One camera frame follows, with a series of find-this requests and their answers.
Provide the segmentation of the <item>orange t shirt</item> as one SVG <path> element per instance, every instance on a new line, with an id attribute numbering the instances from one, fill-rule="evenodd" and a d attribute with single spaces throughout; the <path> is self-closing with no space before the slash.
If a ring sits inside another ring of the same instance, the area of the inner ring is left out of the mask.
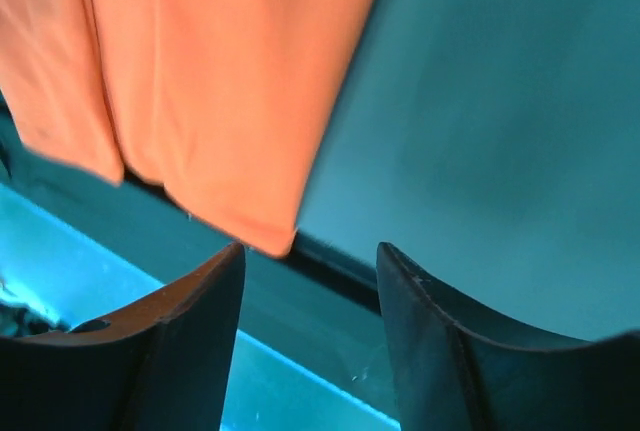
<path id="1" fill-rule="evenodd" d="M 282 257 L 373 1 L 1 0 L 1 91 L 30 151 Z"/>

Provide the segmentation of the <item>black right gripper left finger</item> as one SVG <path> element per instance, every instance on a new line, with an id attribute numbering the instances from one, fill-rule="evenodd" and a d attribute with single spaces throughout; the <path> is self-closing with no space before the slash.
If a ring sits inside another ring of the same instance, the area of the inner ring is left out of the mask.
<path id="1" fill-rule="evenodd" d="M 233 243 L 72 331 L 2 338 L 2 429 L 219 429 L 244 283 Z"/>

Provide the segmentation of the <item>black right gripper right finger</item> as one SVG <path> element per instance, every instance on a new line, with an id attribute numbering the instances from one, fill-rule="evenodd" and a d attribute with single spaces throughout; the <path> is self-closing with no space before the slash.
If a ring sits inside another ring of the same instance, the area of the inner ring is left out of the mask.
<path id="1" fill-rule="evenodd" d="M 584 341 L 525 324 L 382 243 L 378 296 L 405 430 L 635 430 L 639 334 Z"/>

